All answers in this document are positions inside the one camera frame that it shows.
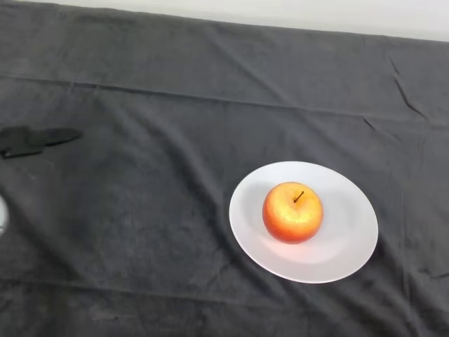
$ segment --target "apple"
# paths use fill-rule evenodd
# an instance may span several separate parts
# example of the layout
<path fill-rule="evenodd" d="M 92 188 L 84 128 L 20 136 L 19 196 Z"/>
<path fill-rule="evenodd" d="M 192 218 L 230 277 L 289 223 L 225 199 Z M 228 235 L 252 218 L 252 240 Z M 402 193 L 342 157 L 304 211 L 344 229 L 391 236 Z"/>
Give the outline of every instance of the apple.
<path fill-rule="evenodd" d="M 296 244 L 318 232 L 323 220 L 323 206 L 318 195 L 306 185 L 282 183 L 265 197 L 262 216 L 273 237 Z"/>

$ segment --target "white wall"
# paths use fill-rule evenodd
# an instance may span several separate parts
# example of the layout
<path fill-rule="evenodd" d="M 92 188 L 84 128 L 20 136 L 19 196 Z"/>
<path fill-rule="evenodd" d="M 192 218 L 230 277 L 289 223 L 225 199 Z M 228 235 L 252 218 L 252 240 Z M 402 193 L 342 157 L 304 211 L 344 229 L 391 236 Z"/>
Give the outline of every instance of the white wall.
<path fill-rule="evenodd" d="M 40 0 L 226 22 L 449 41 L 449 0 Z"/>

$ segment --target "plate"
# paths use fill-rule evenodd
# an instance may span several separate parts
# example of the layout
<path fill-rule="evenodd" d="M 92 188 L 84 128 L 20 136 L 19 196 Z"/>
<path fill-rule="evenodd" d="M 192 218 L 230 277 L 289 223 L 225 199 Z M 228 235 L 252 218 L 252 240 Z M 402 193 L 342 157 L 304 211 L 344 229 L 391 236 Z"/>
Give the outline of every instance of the plate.
<path fill-rule="evenodd" d="M 7 222 L 8 222 L 8 207 L 6 207 L 6 202 L 0 195 L 0 235 L 2 235 L 3 232 L 5 231 Z"/>
<path fill-rule="evenodd" d="M 290 181 L 309 186 L 323 205 L 319 231 L 300 244 L 273 238 L 262 219 L 268 192 Z M 258 265 L 296 282 L 347 277 L 365 265 L 377 243 L 376 215 L 364 193 L 340 173 L 302 161 L 266 165 L 247 175 L 232 195 L 229 220 L 237 242 Z"/>

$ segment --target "white plate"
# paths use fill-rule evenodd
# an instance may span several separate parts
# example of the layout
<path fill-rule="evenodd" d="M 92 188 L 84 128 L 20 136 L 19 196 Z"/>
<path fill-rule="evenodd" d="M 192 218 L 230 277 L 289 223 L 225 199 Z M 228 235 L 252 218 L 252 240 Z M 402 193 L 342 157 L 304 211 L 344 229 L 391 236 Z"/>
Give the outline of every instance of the white plate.
<path fill-rule="evenodd" d="M 267 193 L 289 181 L 309 186 L 323 204 L 318 233 L 300 244 L 276 240 L 262 219 Z M 377 243 L 376 215 L 364 193 L 341 174 L 301 161 L 266 165 L 246 176 L 232 195 L 229 220 L 237 242 L 257 264 L 297 282 L 349 276 L 368 261 Z"/>
<path fill-rule="evenodd" d="M 7 222 L 8 207 L 6 207 L 6 202 L 0 195 L 0 235 L 2 235 L 5 231 Z"/>

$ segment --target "black object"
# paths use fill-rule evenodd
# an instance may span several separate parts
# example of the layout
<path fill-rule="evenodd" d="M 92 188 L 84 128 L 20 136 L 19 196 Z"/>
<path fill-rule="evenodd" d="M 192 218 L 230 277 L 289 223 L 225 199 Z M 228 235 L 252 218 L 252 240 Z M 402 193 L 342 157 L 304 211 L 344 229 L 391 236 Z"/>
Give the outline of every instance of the black object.
<path fill-rule="evenodd" d="M 26 126 L 5 128 L 0 132 L 0 154 L 4 159 L 39 154 L 45 146 L 54 146 L 80 138 L 72 128 L 47 128 L 33 131 Z"/>

